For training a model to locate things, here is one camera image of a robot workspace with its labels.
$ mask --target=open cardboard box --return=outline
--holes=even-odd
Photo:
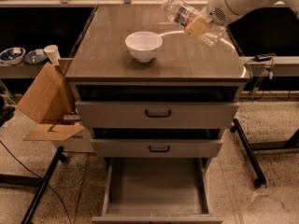
[[[64,115],[75,107],[75,98],[64,74],[60,66],[46,63],[19,101],[17,108],[37,123],[24,140],[51,141],[56,148],[64,147],[64,151],[93,152],[85,127],[63,124]]]

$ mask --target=plastic bottle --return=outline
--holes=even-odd
[[[167,17],[171,22],[182,29],[185,29],[199,12],[194,7],[177,0],[163,0],[161,9],[166,12]]]
[[[199,10],[177,0],[163,0],[161,9],[166,12],[168,19],[180,28],[185,29],[199,14]],[[208,46],[215,46],[226,33],[226,28],[213,24],[208,33],[199,36],[199,39]]]

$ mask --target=drawer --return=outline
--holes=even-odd
[[[144,158],[213,158],[219,153],[221,140],[92,140],[98,157]]]
[[[238,103],[76,102],[88,128],[229,128]]]
[[[222,223],[210,212],[200,159],[111,159],[95,223]]]

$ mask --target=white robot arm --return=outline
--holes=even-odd
[[[226,26],[256,8],[268,7],[278,1],[290,7],[299,17],[299,0],[208,0],[206,7],[185,32],[189,37],[196,37],[208,32],[213,23]]]

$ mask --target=drawer handle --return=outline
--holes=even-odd
[[[155,149],[155,148],[152,148],[151,146],[149,146],[149,152],[152,152],[152,153],[167,153],[170,151],[170,146],[167,146],[167,148],[164,148],[164,149]]]
[[[150,113],[148,111],[148,109],[145,110],[145,115],[149,118],[168,118],[171,116],[171,110],[168,109],[168,111],[164,114],[154,114],[154,113]]]

